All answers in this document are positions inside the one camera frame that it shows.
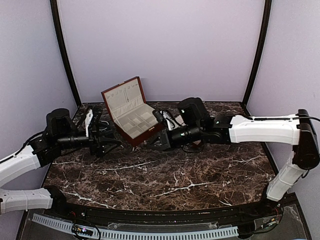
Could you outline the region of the red jewelry tray insert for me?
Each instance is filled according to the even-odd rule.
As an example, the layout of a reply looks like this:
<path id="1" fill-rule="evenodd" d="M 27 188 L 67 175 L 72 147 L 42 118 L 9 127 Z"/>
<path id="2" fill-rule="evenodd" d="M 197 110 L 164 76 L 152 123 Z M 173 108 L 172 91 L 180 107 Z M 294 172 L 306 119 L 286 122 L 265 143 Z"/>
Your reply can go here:
<path id="1" fill-rule="evenodd" d="M 204 149 L 204 146 L 205 144 L 202 140 L 197 140 L 183 145 L 181 149 L 186 153 L 199 153 Z"/>

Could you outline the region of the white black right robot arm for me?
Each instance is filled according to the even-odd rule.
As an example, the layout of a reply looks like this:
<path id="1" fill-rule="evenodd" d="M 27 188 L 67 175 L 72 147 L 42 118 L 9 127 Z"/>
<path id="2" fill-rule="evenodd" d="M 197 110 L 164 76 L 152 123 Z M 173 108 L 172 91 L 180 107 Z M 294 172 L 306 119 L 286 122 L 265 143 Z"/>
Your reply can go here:
<path id="1" fill-rule="evenodd" d="M 269 142 L 292 146 L 291 157 L 268 183 L 263 200 L 255 205 L 255 213 L 260 217 L 273 211 L 275 202 L 320 163 L 317 133 L 312 124 L 314 118 L 305 109 L 285 116 L 210 116 L 199 97 L 182 100 L 177 109 L 183 123 L 170 115 L 165 116 L 161 110 L 153 110 L 158 123 L 166 125 L 156 150 L 175 149 L 196 141 L 221 145 Z"/>

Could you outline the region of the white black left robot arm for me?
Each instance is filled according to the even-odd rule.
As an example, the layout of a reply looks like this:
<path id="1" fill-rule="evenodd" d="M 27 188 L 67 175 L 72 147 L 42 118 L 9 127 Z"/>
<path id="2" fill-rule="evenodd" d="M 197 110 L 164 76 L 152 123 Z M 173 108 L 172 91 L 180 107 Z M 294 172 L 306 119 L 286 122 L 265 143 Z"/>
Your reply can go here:
<path id="1" fill-rule="evenodd" d="M 102 109 L 89 108 L 84 117 L 85 130 L 80 131 L 66 108 L 57 108 L 46 116 L 46 128 L 28 138 L 21 149 L 1 159 L 0 185 L 30 171 L 43 168 L 68 149 L 88 148 L 92 156 L 103 157 L 120 146 L 121 141 L 100 134 Z M 60 218 L 67 218 L 71 208 L 65 195 L 56 186 L 32 190 L 0 190 L 0 213 L 32 209 L 51 209 Z"/>

